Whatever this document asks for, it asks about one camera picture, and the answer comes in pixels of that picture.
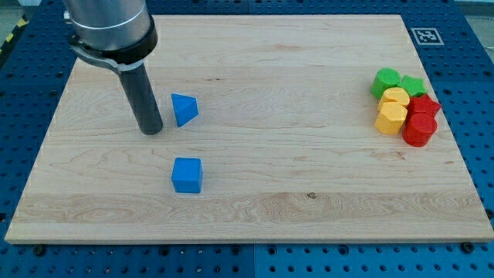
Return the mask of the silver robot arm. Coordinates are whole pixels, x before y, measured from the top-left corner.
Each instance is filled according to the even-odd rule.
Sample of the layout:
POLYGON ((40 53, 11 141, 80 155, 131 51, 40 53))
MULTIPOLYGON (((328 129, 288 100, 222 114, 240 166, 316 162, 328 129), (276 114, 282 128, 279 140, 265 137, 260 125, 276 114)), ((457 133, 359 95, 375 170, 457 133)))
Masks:
POLYGON ((141 66, 157 45, 145 0, 65 0, 69 45, 84 62, 115 73, 141 66))

